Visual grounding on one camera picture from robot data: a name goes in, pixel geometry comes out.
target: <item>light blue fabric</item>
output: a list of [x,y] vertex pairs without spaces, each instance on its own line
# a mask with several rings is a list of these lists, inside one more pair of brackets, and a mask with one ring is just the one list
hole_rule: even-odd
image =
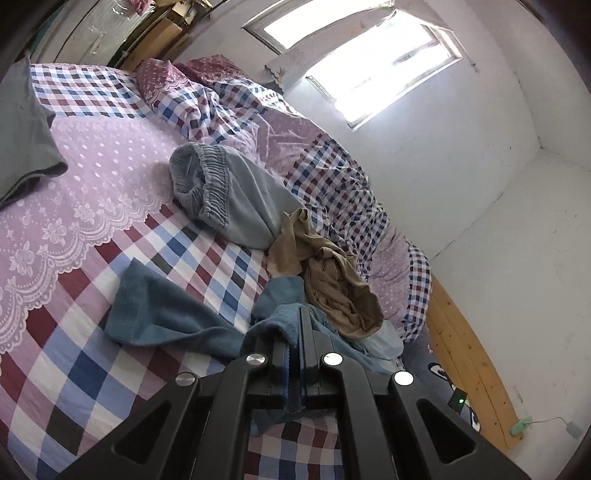
[[390,322],[384,321],[380,329],[373,335],[356,340],[354,347],[364,352],[390,373],[402,370],[400,356],[404,350],[404,343]]
[[390,322],[383,322],[380,329],[367,338],[358,340],[368,354],[380,360],[393,360],[404,350],[402,339],[396,333],[396,328]]
[[191,220],[226,239],[267,250],[281,233],[283,213],[303,205],[278,180],[233,148],[187,144],[170,157],[175,197]]

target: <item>window frame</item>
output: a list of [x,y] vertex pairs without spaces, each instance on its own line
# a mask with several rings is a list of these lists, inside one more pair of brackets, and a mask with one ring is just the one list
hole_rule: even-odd
[[[251,19],[246,25],[243,26],[243,29],[246,32],[250,33],[250,35],[255,37],[258,41],[260,41],[261,43],[266,45],[269,49],[271,49],[272,51],[274,51],[278,55],[282,55],[283,53],[285,53],[287,51],[287,48],[285,48],[275,37],[268,34],[265,31],[265,28],[267,28],[269,25],[271,25],[276,20],[279,20],[280,18],[284,17],[285,15],[290,13],[291,11],[293,11],[293,10],[295,10],[295,9],[301,7],[302,5],[305,5],[311,1],[313,1],[313,0],[282,0],[274,5],[270,6],[266,10],[262,11],[259,15],[257,15],[253,19]],[[398,65],[402,62],[405,62],[405,61],[411,59],[412,57],[414,57],[420,51],[425,50],[430,47],[437,46],[437,45],[442,45],[443,47],[445,47],[445,49],[449,52],[450,57],[445,62],[440,63],[439,65],[436,65],[435,67],[420,74],[418,77],[414,78],[412,81],[407,83],[404,86],[404,88],[400,91],[400,93],[398,93],[397,95],[392,97],[392,99],[389,103],[384,102],[383,108],[380,108],[380,109],[377,109],[376,111],[362,115],[360,118],[358,118],[357,120],[354,120],[352,122],[347,121],[347,124],[349,125],[350,128],[352,128],[353,130],[357,130],[359,127],[361,127],[362,125],[367,123],[369,120],[371,120],[373,117],[375,117],[381,111],[383,111],[389,105],[392,105],[394,102],[396,102],[399,98],[403,97],[408,92],[410,92],[411,90],[413,90],[417,86],[419,86],[422,83],[424,83],[425,81],[427,81],[429,78],[438,74],[440,71],[448,68],[452,64],[457,63],[458,61],[460,61],[463,58],[463,55],[462,55],[463,47],[457,41],[457,39],[455,38],[455,35],[453,35],[453,33],[448,34],[447,32],[444,32],[444,30],[440,30],[438,28],[431,27],[429,25],[421,24],[421,26],[427,31],[427,33],[431,37],[431,41],[429,43],[426,43],[425,45],[421,45],[421,46],[411,50],[410,52],[405,53],[404,55],[401,55],[399,58],[397,58],[396,60],[394,60],[392,62],[392,65],[395,66],[395,65]],[[333,106],[335,107],[335,110],[337,110],[339,113],[341,113],[336,108],[336,105],[335,105],[336,99],[322,86],[322,84],[318,80],[316,80],[312,75],[306,76],[306,80],[308,80],[320,92],[321,95],[323,95],[329,102],[331,102],[333,104]]]

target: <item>bed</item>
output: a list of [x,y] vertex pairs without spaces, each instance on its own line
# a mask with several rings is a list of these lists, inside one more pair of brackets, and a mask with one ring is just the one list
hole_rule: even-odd
[[[208,356],[106,337],[132,258],[249,327],[268,279],[264,253],[228,243],[175,203],[168,158],[188,141],[236,148],[282,181],[317,231],[357,257],[399,335],[421,333],[431,290],[424,254],[390,224],[333,138],[223,57],[178,69],[151,60],[136,74],[36,64],[31,75],[69,164],[0,215],[0,442],[32,478],[53,479],[178,372],[223,369]],[[404,268],[394,268],[401,254]],[[255,478],[343,478],[335,417],[251,438],[245,479]]]

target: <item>gray cloth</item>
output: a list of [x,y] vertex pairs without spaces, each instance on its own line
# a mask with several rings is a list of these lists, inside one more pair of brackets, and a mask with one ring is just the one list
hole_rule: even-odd
[[278,180],[230,147],[178,147],[170,174],[189,218],[243,247],[268,249],[281,232],[283,213],[303,207]]
[[40,177],[66,172],[51,136],[53,117],[35,96],[28,57],[12,65],[0,83],[0,208],[32,191]]

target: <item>pink item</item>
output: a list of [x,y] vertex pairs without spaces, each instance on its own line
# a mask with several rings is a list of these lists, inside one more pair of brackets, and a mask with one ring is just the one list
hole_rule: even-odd
[[223,55],[214,55],[197,60],[176,63],[174,66],[183,72],[189,80],[211,87],[214,82],[223,80],[246,79],[246,73],[236,67]]
[[0,216],[0,353],[21,343],[60,273],[172,200],[168,158],[186,142],[156,118],[56,117],[51,132],[68,171]]
[[138,89],[149,106],[154,106],[162,90],[177,89],[191,83],[169,61],[148,59],[142,62],[135,73]]
[[148,11],[150,5],[152,5],[152,0],[127,0],[137,12],[138,15],[143,15]]
[[392,225],[374,253],[368,284],[379,299],[384,319],[394,325],[401,338],[405,336],[409,276],[408,242]]

